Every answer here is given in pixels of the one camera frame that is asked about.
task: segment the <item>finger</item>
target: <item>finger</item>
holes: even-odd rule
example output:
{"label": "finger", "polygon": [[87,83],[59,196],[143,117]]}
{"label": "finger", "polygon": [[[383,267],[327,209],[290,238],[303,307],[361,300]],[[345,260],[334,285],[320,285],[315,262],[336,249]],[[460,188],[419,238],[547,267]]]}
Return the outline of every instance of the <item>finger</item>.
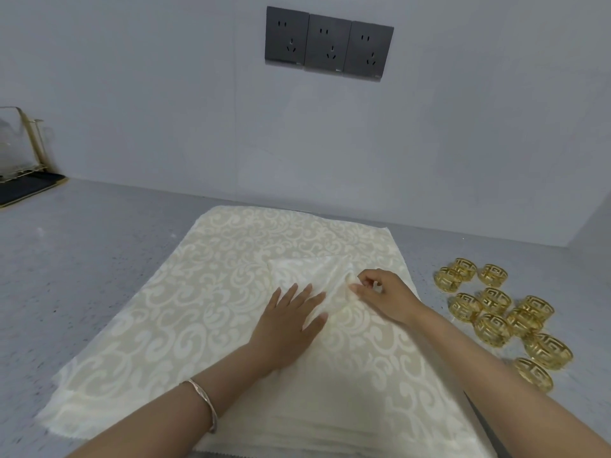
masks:
{"label": "finger", "polygon": [[314,321],[312,321],[312,323],[308,325],[306,329],[303,330],[303,335],[307,339],[308,344],[311,344],[314,338],[318,336],[318,333],[323,330],[328,318],[329,314],[322,312],[314,319]]}
{"label": "finger", "polygon": [[278,307],[286,307],[293,300],[293,296],[297,292],[297,283],[288,288],[286,294],[282,297],[282,299],[278,302]]}
{"label": "finger", "polygon": [[381,302],[382,295],[362,284],[350,284],[348,286],[352,292],[359,296],[359,299],[374,307],[378,307]]}
{"label": "finger", "polygon": [[314,310],[318,305],[323,302],[323,300],[325,300],[325,297],[327,297],[327,293],[323,291],[320,294],[317,294],[314,297],[311,297],[310,299],[306,300],[299,309],[302,310],[305,315],[309,315],[312,310]]}
{"label": "finger", "polygon": [[280,288],[276,289],[274,293],[271,295],[270,301],[267,306],[265,306],[265,311],[270,311],[276,308],[276,304],[278,303],[278,298],[280,297],[280,293],[282,290]]}
{"label": "finger", "polygon": [[304,287],[304,290],[297,294],[297,297],[295,297],[289,305],[291,307],[299,308],[306,301],[306,299],[310,295],[310,292],[312,292],[311,283]]}
{"label": "finger", "polygon": [[375,270],[368,269],[368,270],[363,270],[361,273],[359,273],[359,279],[361,283],[363,283],[365,286],[367,286],[368,284],[371,284],[371,286],[373,287],[373,284],[376,281],[382,284],[383,275],[384,275],[384,270],[381,270],[379,268]]}

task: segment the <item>forearm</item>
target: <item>forearm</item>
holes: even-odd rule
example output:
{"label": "forearm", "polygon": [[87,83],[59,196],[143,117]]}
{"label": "forearm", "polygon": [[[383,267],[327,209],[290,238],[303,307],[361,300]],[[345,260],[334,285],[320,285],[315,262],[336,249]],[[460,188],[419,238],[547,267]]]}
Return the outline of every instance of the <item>forearm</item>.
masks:
{"label": "forearm", "polygon": [[610,456],[609,445],[429,308],[413,319],[514,458]]}
{"label": "forearm", "polygon": [[[266,367],[242,346],[193,380],[206,391],[218,416],[260,377]],[[144,405],[69,455],[70,458],[180,458],[210,429],[211,412],[193,386],[181,384]]]}

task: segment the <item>wrist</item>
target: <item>wrist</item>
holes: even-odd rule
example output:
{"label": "wrist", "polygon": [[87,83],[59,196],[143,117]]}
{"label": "wrist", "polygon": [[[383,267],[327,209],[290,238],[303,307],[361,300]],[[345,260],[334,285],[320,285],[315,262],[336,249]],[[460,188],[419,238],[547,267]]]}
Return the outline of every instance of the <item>wrist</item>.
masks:
{"label": "wrist", "polygon": [[271,357],[261,347],[248,342],[238,350],[244,352],[244,357],[248,361],[248,365],[252,367],[256,377],[265,377],[274,370]]}
{"label": "wrist", "polygon": [[427,315],[433,311],[426,305],[424,305],[420,300],[416,302],[409,302],[407,307],[409,311],[407,315],[405,315],[402,323],[412,329],[417,329],[422,319],[426,318]]}

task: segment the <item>black mat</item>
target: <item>black mat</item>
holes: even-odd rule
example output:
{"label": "black mat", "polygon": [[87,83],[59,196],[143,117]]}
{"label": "black mat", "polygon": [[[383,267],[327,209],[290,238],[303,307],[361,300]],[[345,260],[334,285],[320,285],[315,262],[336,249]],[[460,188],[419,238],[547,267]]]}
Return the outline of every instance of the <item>black mat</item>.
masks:
{"label": "black mat", "polygon": [[64,175],[34,172],[0,183],[0,209],[63,183]]}

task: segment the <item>wall outlet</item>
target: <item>wall outlet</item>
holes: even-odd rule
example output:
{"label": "wall outlet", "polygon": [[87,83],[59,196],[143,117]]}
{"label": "wall outlet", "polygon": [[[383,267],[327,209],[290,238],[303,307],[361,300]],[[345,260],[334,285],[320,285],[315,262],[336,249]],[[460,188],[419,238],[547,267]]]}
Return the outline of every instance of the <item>wall outlet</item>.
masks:
{"label": "wall outlet", "polygon": [[354,21],[344,62],[344,72],[362,77],[382,77],[394,27]]}
{"label": "wall outlet", "polygon": [[310,14],[303,11],[267,8],[265,59],[286,63],[304,63],[307,25]]}
{"label": "wall outlet", "polygon": [[342,72],[351,24],[346,19],[310,14],[305,67]]}

